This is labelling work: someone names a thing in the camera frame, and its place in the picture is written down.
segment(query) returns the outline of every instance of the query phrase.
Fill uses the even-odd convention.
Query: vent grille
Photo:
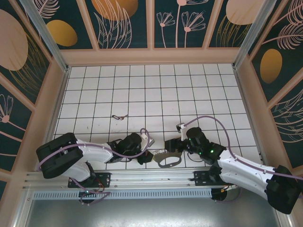
[[[78,200],[84,191],[35,192],[33,200]],[[101,198],[101,194],[85,196],[84,200]],[[165,189],[165,190],[116,190],[106,199],[165,199],[165,198],[209,198],[211,189]]]

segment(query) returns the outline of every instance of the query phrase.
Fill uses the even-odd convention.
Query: floor
[[[112,115],[128,117],[120,121]],[[149,149],[154,153],[164,149],[165,140],[180,137],[178,123],[200,115],[223,123],[234,153],[261,163],[230,64],[73,67],[54,138],[74,132],[80,140],[106,143],[145,127],[155,140]],[[199,126],[210,141],[227,146],[225,133],[214,120],[199,119],[190,126]],[[155,161],[91,164],[96,170],[159,168]],[[200,166],[205,163],[198,155],[184,152],[175,167]]]

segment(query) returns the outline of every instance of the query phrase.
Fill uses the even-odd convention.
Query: grid tile
[[[111,118],[127,114],[122,121]],[[74,132],[78,139],[105,143],[145,127],[155,139],[149,149],[154,152],[164,149],[165,140],[181,136],[177,124],[201,115],[223,123],[234,153],[261,163],[230,64],[73,67],[54,138]],[[213,119],[190,125],[197,126],[210,141],[227,146],[225,132]],[[208,166],[198,155],[189,157],[184,152],[176,167]],[[175,161],[168,158],[163,164]],[[91,164],[96,170],[159,168],[154,161]]]

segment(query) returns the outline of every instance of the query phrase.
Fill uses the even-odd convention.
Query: enclosure
[[[233,153],[303,176],[302,15],[302,0],[2,1],[2,225],[300,226],[302,199],[290,215],[249,191],[215,203],[214,187],[190,181],[209,165],[188,152],[90,161],[112,195],[81,206],[68,177],[37,171],[36,150],[68,132],[104,144],[146,128],[156,155],[177,124],[208,115]],[[191,127],[228,146],[215,120]]]

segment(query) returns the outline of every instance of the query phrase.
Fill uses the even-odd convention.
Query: black mounting plate
[[[109,188],[111,173],[95,173],[95,174],[96,174],[96,180],[99,179],[105,188]],[[89,188],[99,188],[100,187],[99,182],[96,180],[93,182],[93,184],[91,186],[89,186]],[[68,181],[67,186],[68,186],[68,188],[79,188],[75,184],[75,182],[71,181],[71,180]]]
[[[221,185],[229,184],[229,183],[226,183],[222,180],[220,180],[218,182],[213,182],[209,178],[209,172],[208,171],[194,171],[193,181],[195,181],[196,186],[221,186]]]

